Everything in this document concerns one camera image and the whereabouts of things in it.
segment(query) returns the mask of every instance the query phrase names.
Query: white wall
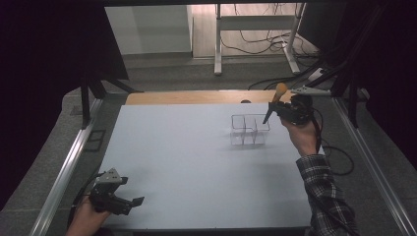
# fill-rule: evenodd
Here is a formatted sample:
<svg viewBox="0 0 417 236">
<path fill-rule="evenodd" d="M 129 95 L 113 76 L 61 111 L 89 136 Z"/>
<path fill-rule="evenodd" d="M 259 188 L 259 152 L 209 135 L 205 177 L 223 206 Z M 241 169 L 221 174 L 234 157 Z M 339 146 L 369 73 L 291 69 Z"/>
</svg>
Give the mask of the white wall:
<svg viewBox="0 0 417 236">
<path fill-rule="evenodd" d="M 122 55 L 192 50 L 188 6 L 107 7 L 105 11 Z"/>
</svg>

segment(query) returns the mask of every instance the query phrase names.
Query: gray carpet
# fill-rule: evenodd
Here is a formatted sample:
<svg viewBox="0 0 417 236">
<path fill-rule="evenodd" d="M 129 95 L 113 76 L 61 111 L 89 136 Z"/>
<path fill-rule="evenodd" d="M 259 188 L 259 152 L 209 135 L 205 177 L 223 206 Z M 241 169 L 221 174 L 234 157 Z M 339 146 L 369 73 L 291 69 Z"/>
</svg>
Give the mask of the gray carpet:
<svg viewBox="0 0 417 236">
<path fill-rule="evenodd" d="M 291 76 L 283 57 L 279 58 L 229 58 L 223 61 L 223 75 L 213 74 L 211 60 L 193 60 L 187 57 L 170 58 L 125 57 L 130 77 L 125 84 L 144 91 L 155 90 L 205 90 L 205 89 L 246 89 L 259 80 Z M 104 83 L 111 92 L 103 101 L 94 131 L 105 131 L 103 144 L 89 142 L 83 152 L 73 178 L 52 220 L 47 235 L 63 235 L 67 217 L 74 196 L 86 182 L 92 171 L 102 160 L 117 119 L 120 106 L 127 94 L 113 85 Z M 321 89 L 328 89 L 331 82 Z M 315 97 L 315 107 L 324 115 L 324 139 L 332 146 L 348 152 L 355 163 L 354 171 L 347 176 L 338 176 L 337 182 L 345 191 L 346 200 L 356 211 L 362 235 L 402 235 L 381 194 L 374 183 L 362 157 L 350 140 L 347 130 L 339 118 L 329 97 Z M 82 117 L 80 91 L 69 92 L 63 100 L 63 110 L 48 141 L 35 163 L 22 181 L 18 190 L 0 213 L 1 235 L 28 235 L 55 178 L 78 134 Z M 358 121 L 362 134 L 372 151 L 378 157 L 388 181 L 400 196 L 412 220 L 417 220 L 417 174 L 399 149 L 376 125 L 365 108 L 358 104 Z M 334 171 L 344 171 L 350 166 L 346 157 L 332 150 L 330 161 Z"/>
</svg>

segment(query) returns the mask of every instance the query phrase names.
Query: wooden floor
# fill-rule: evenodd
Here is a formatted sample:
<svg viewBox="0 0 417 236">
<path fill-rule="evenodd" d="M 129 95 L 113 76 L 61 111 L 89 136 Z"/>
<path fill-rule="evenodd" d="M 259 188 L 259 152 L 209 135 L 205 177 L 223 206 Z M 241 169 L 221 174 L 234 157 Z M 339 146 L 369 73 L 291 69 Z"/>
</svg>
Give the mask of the wooden floor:
<svg viewBox="0 0 417 236">
<path fill-rule="evenodd" d="M 297 8 L 298 10 L 299 7 L 300 4 L 296 5 L 295 3 L 222 4 L 220 12 L 221 16 L 294 15 L 295 9 Z M 215 8 L 216 6 L 214 4 L 192 6 L 194 19 L 193 55 L 195 58 L 214 56 Z M 283 54 L 280 43 L 271 46 L 271 42 L 266 39 L 283 35 L 288 32 L 289 30 L 222 31 L 221 39 L 223 41 L 223 45 L 221 48 L 221 54 L 223 56 Z M 294 49 L 297 53 L 315 53 L 318 51 L 318 48 L 316 48 L 310 42 L 300 37 L 299 35 L 297 36 L 298 37 L 294 41 Z M 288 39 L 288 36 L 283 36 L 282 38 L 278 37 L 275 39 L 275 41 L 281 41 L 283 39 Z M 227 48 L 227 46 L 239 48 L 241 50 Z"/>
</svg>

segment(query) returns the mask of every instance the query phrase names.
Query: plaid shirt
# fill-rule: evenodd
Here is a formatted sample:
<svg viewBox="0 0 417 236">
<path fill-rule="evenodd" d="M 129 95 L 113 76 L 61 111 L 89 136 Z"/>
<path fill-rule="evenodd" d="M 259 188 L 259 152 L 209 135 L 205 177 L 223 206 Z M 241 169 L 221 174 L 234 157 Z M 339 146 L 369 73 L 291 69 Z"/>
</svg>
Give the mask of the plaid shirt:
<svg viewBox="0 0 417 236">
<path fill-rule="evenodd" d="M 303 156 L 297 160 L 297 166 L 312 210 L 307 235 L 351 235 L 329 213 L 359 235 L 354 211 L 344 200 L 342 190 L 335 185 L 327 158 L 321 154 Z"/>
</svg>

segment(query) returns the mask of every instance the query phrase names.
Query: hand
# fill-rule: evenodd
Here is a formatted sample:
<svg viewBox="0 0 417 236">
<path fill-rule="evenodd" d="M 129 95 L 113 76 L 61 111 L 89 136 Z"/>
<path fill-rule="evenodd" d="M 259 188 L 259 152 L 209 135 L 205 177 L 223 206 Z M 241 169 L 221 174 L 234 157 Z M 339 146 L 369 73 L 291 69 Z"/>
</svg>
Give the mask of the hand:
<svg viewBox="0 0 417 236">
<path fill-rule="evenodd" d="M 96 212 L 89 197 L 84 197 L 76 209 L 66 236 L 91 236 L 110 214 L 108 211 Z"/>
<path fill-rule="evenodd" d="M 312 121 L 305 125 L 294 125 L 284 119 L 281 119 L 281 124 L 285 126 L 289 133 L 289 138 L 301 156 L 317 154 L 316 151 L 316 128 Z"/>
</svg>

